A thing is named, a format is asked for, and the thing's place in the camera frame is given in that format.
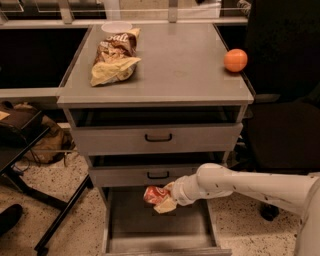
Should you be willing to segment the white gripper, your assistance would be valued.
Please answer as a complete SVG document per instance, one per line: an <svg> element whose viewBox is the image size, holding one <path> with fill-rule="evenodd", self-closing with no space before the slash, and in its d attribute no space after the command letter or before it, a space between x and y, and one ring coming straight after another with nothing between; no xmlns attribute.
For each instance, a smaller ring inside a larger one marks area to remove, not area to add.
<svg viewBox="0 0 320 256"><path fill-rule="evenodd" d="M177 204L187 206L193 204L200 198L199 185L196 175L183 176L175 182L170 182L163 189L171 191L171 197L163 199L154 206L154 210L159 214L171 212L176 209Z"/></svg>

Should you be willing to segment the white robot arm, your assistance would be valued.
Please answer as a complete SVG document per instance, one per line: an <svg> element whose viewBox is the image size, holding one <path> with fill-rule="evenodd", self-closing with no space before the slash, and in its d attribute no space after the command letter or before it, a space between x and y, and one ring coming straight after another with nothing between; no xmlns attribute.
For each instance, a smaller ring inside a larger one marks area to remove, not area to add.
<svg viewBox="0 0 320 256"><path fill-rule="evenodd" d="M237 172L207 163L195 174L158 188L150 202L157 212L166 213L199 199L224 197L234 192L299 215L294 256L320 256L319 176Z"/></svg>

